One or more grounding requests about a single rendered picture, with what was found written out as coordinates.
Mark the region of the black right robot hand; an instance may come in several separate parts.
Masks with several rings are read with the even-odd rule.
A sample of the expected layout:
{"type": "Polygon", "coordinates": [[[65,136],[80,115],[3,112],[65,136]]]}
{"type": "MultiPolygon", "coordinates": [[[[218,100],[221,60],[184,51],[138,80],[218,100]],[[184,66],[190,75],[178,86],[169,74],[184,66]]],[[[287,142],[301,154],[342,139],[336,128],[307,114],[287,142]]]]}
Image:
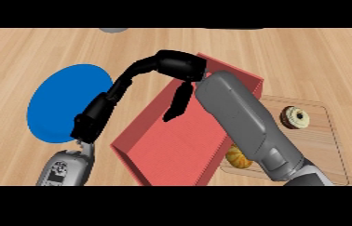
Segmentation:
{"type": "Polygon", "coordinates": [[[193,83],[200,82],[206,74],[206,59],[181,51],[160,50],[154,56],[138,60],[129,66],[128,77],[132,79],[138,74],[151,71],[184,81],[176,89],[170,107],[165,113],[163,120],[167,122],[187,111],[194,91],[193,83]]]}

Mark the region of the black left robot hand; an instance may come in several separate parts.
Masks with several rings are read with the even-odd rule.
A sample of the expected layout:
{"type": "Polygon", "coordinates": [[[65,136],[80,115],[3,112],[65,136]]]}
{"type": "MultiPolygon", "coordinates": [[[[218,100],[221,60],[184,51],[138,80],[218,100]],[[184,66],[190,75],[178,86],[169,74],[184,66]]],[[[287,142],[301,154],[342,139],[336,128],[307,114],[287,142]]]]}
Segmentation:
{"type": "Polygon", "coordinates": [[[82,142],[94,143],[99,138],[117,103],[132,85],[133,76],[132,72],[125,72],[110,90],[95,97],[85,111],[76,115],[70,136],[82,142]]]}

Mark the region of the red open box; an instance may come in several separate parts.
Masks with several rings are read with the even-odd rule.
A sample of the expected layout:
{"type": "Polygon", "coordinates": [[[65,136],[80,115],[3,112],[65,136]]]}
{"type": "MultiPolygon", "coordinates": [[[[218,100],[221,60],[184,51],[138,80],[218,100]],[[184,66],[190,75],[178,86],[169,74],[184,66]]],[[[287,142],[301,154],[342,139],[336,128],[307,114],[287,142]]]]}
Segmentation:
{"type": "Polygon", "coordinates": [[[126,130],[111,143],[111,149],[144,186],[206,185],[233,144],[216,119],[197,100],[185,113],[163,120],[176,88],[169,82],[126,130]]]}

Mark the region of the orange striped squash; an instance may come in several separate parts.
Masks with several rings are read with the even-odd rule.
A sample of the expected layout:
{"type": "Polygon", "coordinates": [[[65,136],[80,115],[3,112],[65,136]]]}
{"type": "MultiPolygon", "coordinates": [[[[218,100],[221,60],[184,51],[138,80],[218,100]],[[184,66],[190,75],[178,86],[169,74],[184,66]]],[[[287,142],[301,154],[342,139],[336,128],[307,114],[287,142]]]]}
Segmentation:
{"type": "Polygon", "coordinates": [[[225,159],[228,163],[240,169],[249,168],[253,164],[253,161],[246,158],[244,153],[241,152],[240,147],[236,144],[233,144],[228,149],[225,159]]]}

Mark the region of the pale wooden cutting board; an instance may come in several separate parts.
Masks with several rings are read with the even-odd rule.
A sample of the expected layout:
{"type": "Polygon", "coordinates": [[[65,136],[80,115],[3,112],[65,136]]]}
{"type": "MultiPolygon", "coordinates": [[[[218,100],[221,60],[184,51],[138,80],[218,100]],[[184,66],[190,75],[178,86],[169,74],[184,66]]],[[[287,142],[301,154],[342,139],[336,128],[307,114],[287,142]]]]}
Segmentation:
{"type": "Polygon", "coordinates": [[[349,185],[342,143],[327,106],[318,101],[275,96],[262,96],[261,102],[272,114],[280,130],[333,184],[349,185]],[[309,125],[307,128],[289,129],[281,123],[280,115],[287,106],[299,107],[308,113],[309,125]]]}

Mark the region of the blue round plate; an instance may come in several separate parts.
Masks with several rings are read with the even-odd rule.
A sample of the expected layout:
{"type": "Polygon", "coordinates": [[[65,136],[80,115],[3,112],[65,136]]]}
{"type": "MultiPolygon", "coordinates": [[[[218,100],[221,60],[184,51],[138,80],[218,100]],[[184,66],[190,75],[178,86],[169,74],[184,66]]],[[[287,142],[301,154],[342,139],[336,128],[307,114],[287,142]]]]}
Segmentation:
{"type": "Polygon", "coordinates": [[[108,72],[94,64],[76,64],[51,75],[28,104],[27,121],[33,136],[48,143],[73,141],[74,117],[113,85],[108,72]]]}

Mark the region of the brown and cream donut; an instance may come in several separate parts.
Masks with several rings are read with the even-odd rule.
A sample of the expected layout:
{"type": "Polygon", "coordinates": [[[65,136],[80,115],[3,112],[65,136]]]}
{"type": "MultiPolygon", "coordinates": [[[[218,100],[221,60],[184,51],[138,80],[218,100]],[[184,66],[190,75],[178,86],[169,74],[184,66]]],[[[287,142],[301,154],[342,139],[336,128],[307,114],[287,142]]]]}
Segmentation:
{"type": "Polygon", "coordinates": [[[309,114],[296,107],[287,106],[280,115],[283,125],[290,129],[304,129],[309,126],[309,114]]]}

